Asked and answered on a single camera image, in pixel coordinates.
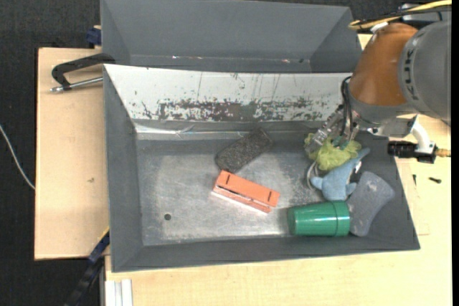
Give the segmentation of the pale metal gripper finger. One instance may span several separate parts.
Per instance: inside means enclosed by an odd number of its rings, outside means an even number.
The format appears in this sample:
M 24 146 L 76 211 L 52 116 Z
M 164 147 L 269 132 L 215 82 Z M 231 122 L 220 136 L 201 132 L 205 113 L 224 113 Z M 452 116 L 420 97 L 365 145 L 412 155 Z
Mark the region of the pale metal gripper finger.
M 305 139 L 305 152 L 307 157 L 311 160 L 311 164 L 309 165 L 309 168 L 306 171 L 306 183 L 308 187 L 312 187 L 312 182 L 311 182 L 311 165 L 313 163 L 313 159 L 315 158 L 314 154 L 311 152 L 311 137 L 313 135 L 319 135 L 318 133 L 310 133 L 308 137 Z
M 311 152 L 315 156 L 315 158 L 313 159 L 313 163 L 311 165 L 311 178 L 320 176 L 320 170 L 318 168 L 317 158 L 318 158 L 320 149 L 322 149 L 323 147 L 324 141 L 325 141 L 325 138 L 319 135 L 313 135 L 311 137 Z

